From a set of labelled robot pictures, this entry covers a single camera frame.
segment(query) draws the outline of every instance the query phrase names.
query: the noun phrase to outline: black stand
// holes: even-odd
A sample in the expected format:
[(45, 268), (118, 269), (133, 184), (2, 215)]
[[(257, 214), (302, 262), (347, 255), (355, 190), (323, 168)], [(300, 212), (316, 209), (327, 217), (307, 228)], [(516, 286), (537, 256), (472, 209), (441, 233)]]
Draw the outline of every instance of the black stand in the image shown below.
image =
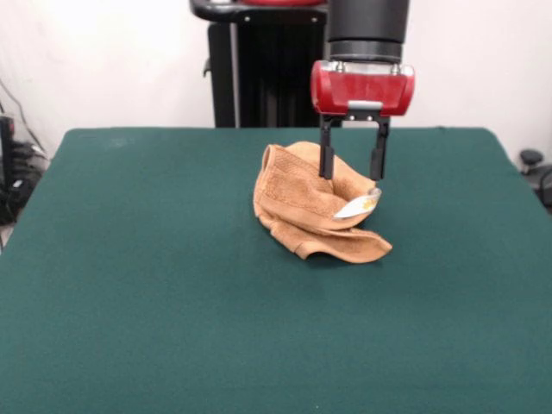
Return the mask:
[(191, 0), (209, 28), (218, 128), (317, 127), (311, 69), (323, 58), (323, 7), (263, 7)]

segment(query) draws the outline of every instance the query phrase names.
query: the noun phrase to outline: brown towel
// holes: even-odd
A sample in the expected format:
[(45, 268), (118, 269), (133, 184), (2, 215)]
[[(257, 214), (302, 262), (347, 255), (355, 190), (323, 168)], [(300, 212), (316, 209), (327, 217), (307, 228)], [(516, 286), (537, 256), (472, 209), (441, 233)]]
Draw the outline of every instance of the brown towel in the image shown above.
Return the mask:
[(254, 212), (271, 235), (306, 259), (332, 254), (351, 263), (367, 263), (387, 254), (392, 245), (373, 232), (354, 229), (369, 214), (333, 218), (353, 198), (366, 195), (375, 183), (339, 157), (334, 178), (318, 177), (320, 146), (297, 142), (269, 145), (254, 189)]

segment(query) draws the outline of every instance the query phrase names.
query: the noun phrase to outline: white wall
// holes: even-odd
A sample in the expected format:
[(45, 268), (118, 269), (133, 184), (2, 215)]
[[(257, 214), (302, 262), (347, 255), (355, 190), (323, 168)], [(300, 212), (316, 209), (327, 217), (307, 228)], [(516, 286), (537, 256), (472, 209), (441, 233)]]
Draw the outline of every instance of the white wall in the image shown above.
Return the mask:
[[(0, 76), (52, 152), (75, 127), (212, 126), (187, 0), (0, 0)], [(411, 0), (401, 126), (485, 126), (552, 157), (552, 2)], [(0, 91), (4, 104), (7, 98)]]

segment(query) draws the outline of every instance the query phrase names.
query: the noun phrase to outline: green felt table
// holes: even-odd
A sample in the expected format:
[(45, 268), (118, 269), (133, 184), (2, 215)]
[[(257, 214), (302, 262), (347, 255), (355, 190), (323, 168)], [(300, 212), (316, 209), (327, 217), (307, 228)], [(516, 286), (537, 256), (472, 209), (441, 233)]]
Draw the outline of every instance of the green felt table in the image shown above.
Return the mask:
[(266, 144), (316, 139), (70, 132), (0, 257), (0, 413), (552, 412), (552, 221), (496, 138), (394, 129), (366, 265), (254, 217)]

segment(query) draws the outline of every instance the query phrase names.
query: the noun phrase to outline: tan cloth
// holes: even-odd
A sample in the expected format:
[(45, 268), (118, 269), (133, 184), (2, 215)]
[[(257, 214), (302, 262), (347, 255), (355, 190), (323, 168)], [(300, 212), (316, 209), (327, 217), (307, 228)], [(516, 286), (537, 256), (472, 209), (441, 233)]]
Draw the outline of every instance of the tan cloth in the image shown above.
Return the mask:
[(386, 255), (391, 244), (371, 231), (353, 228), (368, 214), (333, 218), (375, 183), (338, 157), (334, 178), (318, 177), (319, 154), (320, 146), (311, 142), (269, 145), (255, 184), (255, 215), (276, 240), (302, 259), (321, 252), (351, 263), (367, 263)]

